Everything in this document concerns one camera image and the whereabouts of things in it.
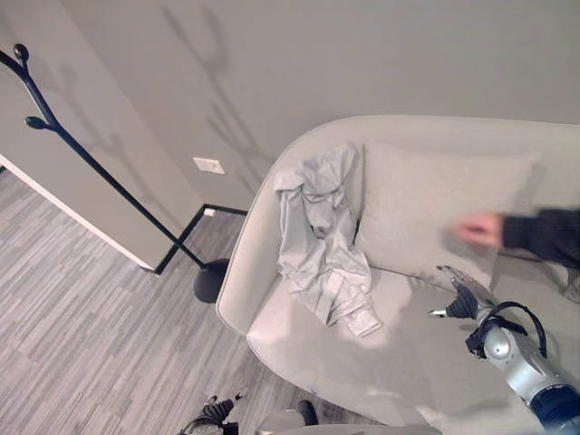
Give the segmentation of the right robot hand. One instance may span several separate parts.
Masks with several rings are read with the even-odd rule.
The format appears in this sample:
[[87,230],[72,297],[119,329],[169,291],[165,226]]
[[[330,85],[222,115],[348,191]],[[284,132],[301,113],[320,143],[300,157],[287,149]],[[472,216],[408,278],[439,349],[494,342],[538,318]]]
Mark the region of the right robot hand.
[[446,307],[430,310],[429,316],[477,321],[482,312],[497,304],[489,290],[470,275],[452,266],[437,266],[437,269],[449,279],[456,297]]

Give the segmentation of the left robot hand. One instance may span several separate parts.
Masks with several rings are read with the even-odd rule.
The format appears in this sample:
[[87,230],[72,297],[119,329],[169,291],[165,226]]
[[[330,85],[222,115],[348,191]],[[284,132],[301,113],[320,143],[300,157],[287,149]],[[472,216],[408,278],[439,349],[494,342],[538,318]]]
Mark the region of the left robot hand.
[[219,399],[217,395],[211,396],[203,405],[201,416],[210,420],[213,424],[224,424],[236,405],[249,394],[247,386],[236,391],[232,398]]

